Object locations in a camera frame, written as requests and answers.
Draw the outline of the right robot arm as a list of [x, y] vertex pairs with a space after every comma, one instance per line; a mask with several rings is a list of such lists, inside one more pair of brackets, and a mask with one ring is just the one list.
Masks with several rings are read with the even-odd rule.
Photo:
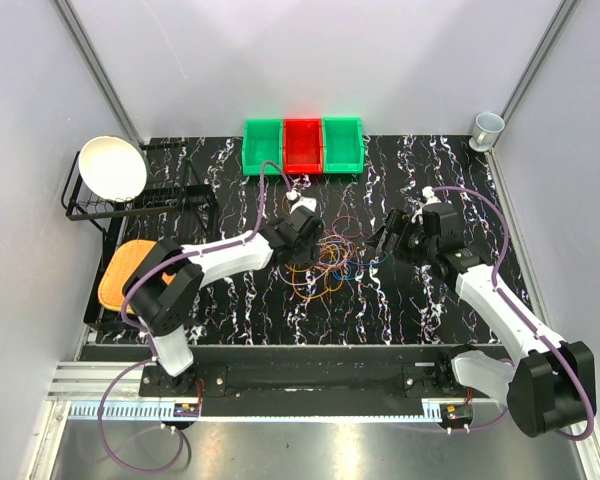
[[457, 347], [434, 371], [446, 396], [471, 388], [503, 405], [527, 436], [584, 423], [591, 434], [596, 413], [595, 361], [581, 341], [569, 343], [543, 324], [499, 281], [479, 250], [466, 243], [455, 209], [426, 205], [419, 215], [393, 209], [366, 241], [414, 267], [428, 266], [491, 328], [509, 360], [475, 347]]

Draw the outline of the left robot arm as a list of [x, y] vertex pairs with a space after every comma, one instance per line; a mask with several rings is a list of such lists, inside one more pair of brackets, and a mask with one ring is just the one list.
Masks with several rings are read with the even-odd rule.
[[194, 298], [208, 285], [248, 271], [294, 263], [310, 252], [324, 222], [307, 206], [255, 231], [204, 245], [157, 242], [122, 287], [121, 315], [131, 310], [149, 337], [161, 384], [176, 396], [195, 386], [193, 353], [184, 332]]

